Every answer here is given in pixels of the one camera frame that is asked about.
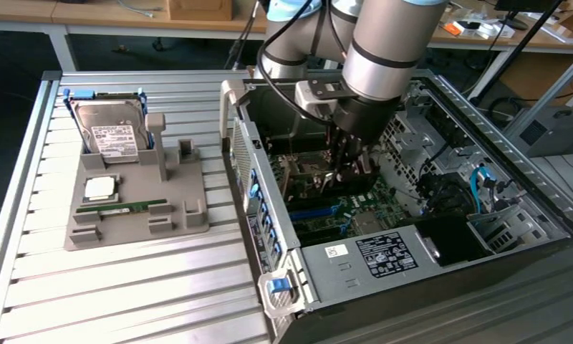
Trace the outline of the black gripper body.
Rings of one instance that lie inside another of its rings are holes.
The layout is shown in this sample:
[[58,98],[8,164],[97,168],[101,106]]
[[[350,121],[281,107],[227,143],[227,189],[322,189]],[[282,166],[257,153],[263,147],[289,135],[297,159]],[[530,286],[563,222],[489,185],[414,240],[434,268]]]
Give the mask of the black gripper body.
[[335,127],[346,134],[371,144],[378,139],[389,121],[394,118],[399,105],[399,96],[385,101],[374,101],[363,97],[342,98],[337,102],[331,118]]

